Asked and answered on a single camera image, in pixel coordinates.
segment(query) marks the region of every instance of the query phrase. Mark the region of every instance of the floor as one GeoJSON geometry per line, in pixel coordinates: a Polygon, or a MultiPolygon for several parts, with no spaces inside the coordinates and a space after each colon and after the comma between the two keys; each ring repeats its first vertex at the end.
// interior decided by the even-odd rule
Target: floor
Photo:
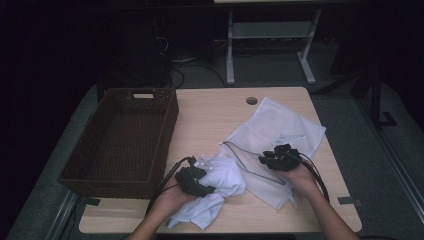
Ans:
{"type": "MultiPolygon", "coordinates": [[[[268,42],[267,48],[250,45],[237,49],[234,59],[236,84],[226,86],[225,52],[222,51],[222,46],[225,45],[220,44],[224,42],[216,42],[217,56],[213,62],[189,60],[193,57],[190,55],[179,56],[178,63],[171,70],[173,85],[180,88],[303,86],[313,93],[341,77],[329,74],[337,50],[334,42],[314,43],[311,48],[308,60],[317,80],[315,85],[306,83],[297,60],[296,51],[301,46],[299,43],[268,42]]],[[[376,131],[368,117],[369,96],[357,100],[349,93],[354,83],[355,80],[352,80],[327,95],[311,94],[311,99],[322,125],[327,127],[327,138],[351,196],[358,202],[356,208],[363,224],[358,235],[422,239],[423,219],[417,214],[403,189],[380,135],[384,135],[391,143],[392,150],[400,156],[418,189],[424,189],[421,173],[424,169],[424,134],[404,110],[396,92],[386,85],[382,86],[381,108],[392,114],[398,126],[376,131]]],[[[81,233],[78,223],[84,210],[84,199],[75,211],[68,213],[69,218],[56,218],[66,196],[66,189],[55,178],[63,166],[63,159],[72,150],[73,143],[95,106],[96,91],[93,86],[70,120],[9,239],[46,239],[46,236],[52,235],[61,236],[61,239],[93,240],[125,237],[124,234],[81,233]],[[50,226],[57,221],[63,222],[64,231],[52,234],[54,230],[50,226]]],[[[257,238],[283,239],[283,236],[261,235],[257,238]]],[[[296,234],[296,238],[324,239],[321,233],[296,234]]],[[[216,239],[228,239],[228,236],[216,239]]]]}

